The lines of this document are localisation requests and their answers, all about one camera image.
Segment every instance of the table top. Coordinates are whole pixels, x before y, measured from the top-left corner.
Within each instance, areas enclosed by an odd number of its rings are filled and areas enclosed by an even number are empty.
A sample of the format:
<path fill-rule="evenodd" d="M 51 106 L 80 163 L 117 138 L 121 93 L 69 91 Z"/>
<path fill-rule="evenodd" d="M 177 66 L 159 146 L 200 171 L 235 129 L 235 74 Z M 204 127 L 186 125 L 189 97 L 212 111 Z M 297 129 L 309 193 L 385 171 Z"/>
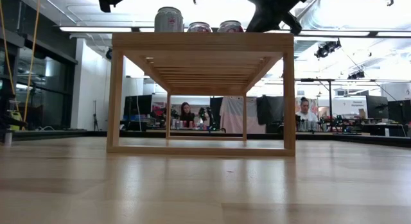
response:
<path fill-rule="evenodd" d="M 242 96 L 293 54 L 293 35 L 115 33 L 112 45 L 173 95 Z"/>

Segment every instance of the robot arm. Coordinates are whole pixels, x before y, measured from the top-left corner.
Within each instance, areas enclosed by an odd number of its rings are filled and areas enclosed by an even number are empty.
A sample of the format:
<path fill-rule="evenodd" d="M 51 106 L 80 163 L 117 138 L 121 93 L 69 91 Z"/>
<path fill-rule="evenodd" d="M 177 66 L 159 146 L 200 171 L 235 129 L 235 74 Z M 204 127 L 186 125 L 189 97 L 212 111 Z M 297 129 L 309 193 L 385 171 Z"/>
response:
<path fill-rule="evenodd" d="M 122 0 L 99 0 L 100 9 L 103 12 L 110 12 L 110 5 L 116 5 Z M 256 11 L 247 32 L 266 32 L 270 30 L 280 30 L 279 24 L 284 21 L 291 32 L 295 35 L 302 30 L 300 23 L 297 21 L 290 10 L 299 2 L 307 0 L 248 0 L 256 5 Z"/>

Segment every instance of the person sitting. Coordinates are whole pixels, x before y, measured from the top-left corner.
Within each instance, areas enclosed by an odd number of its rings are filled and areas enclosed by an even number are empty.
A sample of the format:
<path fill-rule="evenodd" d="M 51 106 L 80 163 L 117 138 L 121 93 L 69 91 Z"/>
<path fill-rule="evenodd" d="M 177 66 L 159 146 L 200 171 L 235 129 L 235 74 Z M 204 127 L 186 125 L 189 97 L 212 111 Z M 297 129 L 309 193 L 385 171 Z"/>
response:
<path fill-rule="evenodd" d="M 295 115 L 300 116 L 301 119 L 305 121 L 315 121 L 315 122 L 319 121 L 317 115 L 315 115 L 312 111 L 310 111 L 310 102 L 305 97 L 301 98 L 300 111 L 297 112 Z"/>
<path fill-rule="evenodd" d="M 190 121 L 194 122 L 194 113 L 191 112 L 190 105 L 187 102 L 181 104 L 180 121 L 185 121 L 184 128 L 189 128 Z"/>

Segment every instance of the ceiling pipe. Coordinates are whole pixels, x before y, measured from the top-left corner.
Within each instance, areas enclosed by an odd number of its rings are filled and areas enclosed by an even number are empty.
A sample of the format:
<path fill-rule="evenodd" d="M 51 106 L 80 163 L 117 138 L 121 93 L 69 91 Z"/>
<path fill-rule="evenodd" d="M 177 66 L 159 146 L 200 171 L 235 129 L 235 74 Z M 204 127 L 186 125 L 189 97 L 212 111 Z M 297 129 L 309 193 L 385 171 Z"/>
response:
<path fill-rule="evenodd" d="M 51 2 L 50 0 L 46 0 L 49 4 L 51 4 L 52 6 L 54 6 L 54 8 L 56 8 L 60 13 L 62 13 L 63 15 L 65 15 L 71 22 L 73 22 L 74 24 L 77 24 L 77 22 L 71 18 L 70 16 L 68 16 L 68 14 L 66 14 L 63 10 L 61 10 L 58 6 L 56 6 L 53 2 Z"/>
<path fill-rule="evenodd" d="M 310 1 L 310 3 L 304 9 L 302 9 L 302 11 L 298 15 L 295 16 L 297 18 L 297 21 L 300 21 L 302 19 L 302 17 L 308 12 L 308 10 L 314 5 L 315 2 L 317 2 L 317 0 Z"/>

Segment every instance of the soda can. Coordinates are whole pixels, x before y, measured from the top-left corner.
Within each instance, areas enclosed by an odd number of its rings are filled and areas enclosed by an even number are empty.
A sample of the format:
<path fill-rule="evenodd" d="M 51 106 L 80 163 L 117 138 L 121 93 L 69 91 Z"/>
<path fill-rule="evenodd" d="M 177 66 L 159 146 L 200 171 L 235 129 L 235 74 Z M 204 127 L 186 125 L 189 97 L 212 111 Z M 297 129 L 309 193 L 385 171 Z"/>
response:
<path fill-rule="evenodd" d="M 179 9 L 166 6 L 159 9 L 154 19 L 154 32 L 184 32 Z"/>
<path fill-rule="evenodd" d="M 213 32 L 210 25 L 206 22 L 192 22 L 188 26 L 187 32 Z"/>
<path fill-rule="evenodd" d="M 217 32 L 244 32 L 244 29 L 238 21 L 224 21 Z"/>

